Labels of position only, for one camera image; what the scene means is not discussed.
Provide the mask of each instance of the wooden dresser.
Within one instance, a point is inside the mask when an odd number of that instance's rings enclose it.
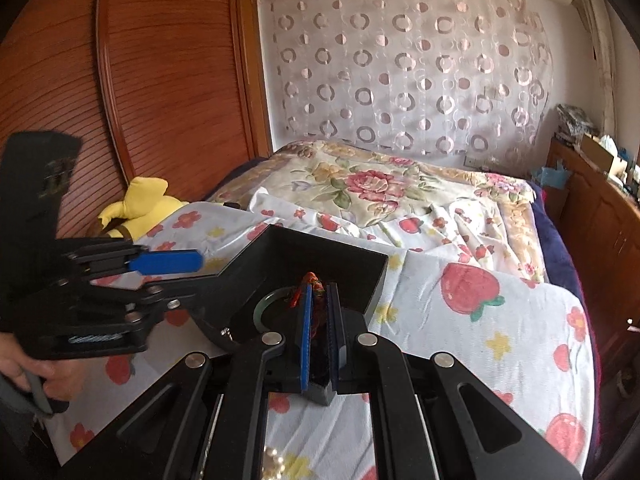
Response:
[[[562,159],[574,174],[558,230],[584,289],[602,361],[612,378],[640,351],[640,210],[577,152],[552,140],[547,165]]]

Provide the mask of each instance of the human hand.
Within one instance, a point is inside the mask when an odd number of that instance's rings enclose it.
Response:
[[[24,374],[27,370],[45,379],[43,385],[47,397],[71,400],[82,390],[86,378],[87,360],[40,361],[24,353],[13,334],[0,333],[0,373],[16,386],[30,391]]]

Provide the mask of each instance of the metal screw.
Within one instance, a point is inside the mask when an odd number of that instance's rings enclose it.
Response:
[[[447,354],[446,352],[440,352],[436,354],[436,357],[433,358],[433,361],[441,368],[451,368],[453,364],[456,362],[451,354]]]
[[[132,310],[131,312],[127,312],[124,315],[124,319],[127,323],[137,323],[142,320],[142,314],[140,314],[137,310]]]
[[[364,332],[358,336],[358,343],[362,346],[374,346],[378,343],[378,338],[371,332]]]
[[[262,334],[262,342],[265,345],[274,346],[282,341],[282,336],[277,332],[267,332]]]
[[[200,368],[206,361],[207,358],[204,357],[203,354],[198,354],[196,352],[189,354],[184,358],[184,364],[189,368]]]

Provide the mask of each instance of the open black box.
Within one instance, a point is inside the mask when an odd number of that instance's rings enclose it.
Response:
[[[254,309],[264,296],[298,286],[306,273],[314,272],[325,283],[337,283],[340,305],[361,312],[369,323],[387,260],[386,254],[269,225],[219,273],[210,304],[194,319],[213,343],[233,352],[258,335]],[[233,340],[223,335],[224,329]]]

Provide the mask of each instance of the pink patterned curtain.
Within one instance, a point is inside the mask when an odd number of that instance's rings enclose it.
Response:
[[[521,170],[552,59],[526,0],[260,0],[285,142],[341,139]]]

